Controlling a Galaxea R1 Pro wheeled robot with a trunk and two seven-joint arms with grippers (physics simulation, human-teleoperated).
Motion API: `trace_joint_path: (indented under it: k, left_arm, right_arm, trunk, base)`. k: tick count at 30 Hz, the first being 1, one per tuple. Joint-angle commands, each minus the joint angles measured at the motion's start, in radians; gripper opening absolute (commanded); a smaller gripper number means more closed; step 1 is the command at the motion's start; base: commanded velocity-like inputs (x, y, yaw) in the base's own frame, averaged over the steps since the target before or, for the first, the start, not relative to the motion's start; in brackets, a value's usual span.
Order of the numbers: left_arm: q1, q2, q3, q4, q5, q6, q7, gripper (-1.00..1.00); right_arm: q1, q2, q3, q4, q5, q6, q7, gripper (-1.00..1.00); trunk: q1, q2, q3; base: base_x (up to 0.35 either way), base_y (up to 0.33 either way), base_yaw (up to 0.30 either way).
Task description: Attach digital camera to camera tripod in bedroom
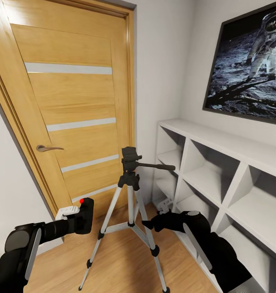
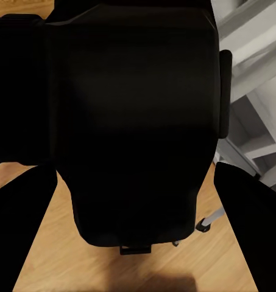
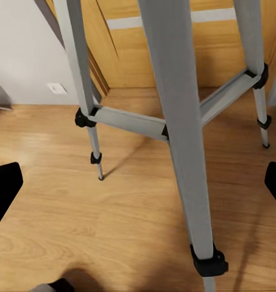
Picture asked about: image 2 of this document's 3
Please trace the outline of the camera tripod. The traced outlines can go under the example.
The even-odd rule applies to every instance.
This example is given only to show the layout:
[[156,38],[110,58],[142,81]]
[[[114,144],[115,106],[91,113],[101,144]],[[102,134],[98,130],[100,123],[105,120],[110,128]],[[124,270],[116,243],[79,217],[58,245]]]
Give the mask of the camera tripod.
[[[276,40],[276,0],[245,0],[241,6],[216,24],[219,51],[225,49],[231,51],[233,68],[240,61]],[[274,77],[276,77],[276,47],[232,78],[230,104]],[[263,175],[244,152],[230,141],[228,135],[225,139],[218,139],[214,154],[218,152],[228,162],[227,164],[243,169],[272,188],[276,184],[276,166]],[[194,232],[208,232],[211,223],[223,215],[225,209],[222,206],[209,217],[200,220]],[[175,241],[173,245],[178,247],[181,241]]]

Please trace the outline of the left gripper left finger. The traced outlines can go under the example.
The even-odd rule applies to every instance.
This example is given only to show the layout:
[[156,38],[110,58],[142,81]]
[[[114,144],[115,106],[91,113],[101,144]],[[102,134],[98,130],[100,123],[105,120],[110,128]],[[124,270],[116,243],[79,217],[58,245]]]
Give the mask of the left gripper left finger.
[[12,292],[57,184],[49,162],[0,189],[0,292]]

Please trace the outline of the digital camera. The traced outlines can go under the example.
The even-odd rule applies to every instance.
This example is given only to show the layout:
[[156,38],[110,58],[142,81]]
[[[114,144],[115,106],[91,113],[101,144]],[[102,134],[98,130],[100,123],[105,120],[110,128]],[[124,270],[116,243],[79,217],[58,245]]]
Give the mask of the digital camera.
[[90,245],[123,256],[183,241],[228,135],[232,64],[211,0],[54,0],[47,19],[6,14],[0,163],[52,162]]

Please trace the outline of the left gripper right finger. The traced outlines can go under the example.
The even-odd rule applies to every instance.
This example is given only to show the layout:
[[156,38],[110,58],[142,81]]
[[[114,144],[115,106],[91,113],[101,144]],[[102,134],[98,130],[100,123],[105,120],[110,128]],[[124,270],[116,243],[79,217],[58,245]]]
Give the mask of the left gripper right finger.
[[259,292],[276,292],[276,192],[218,162],[214,186]]

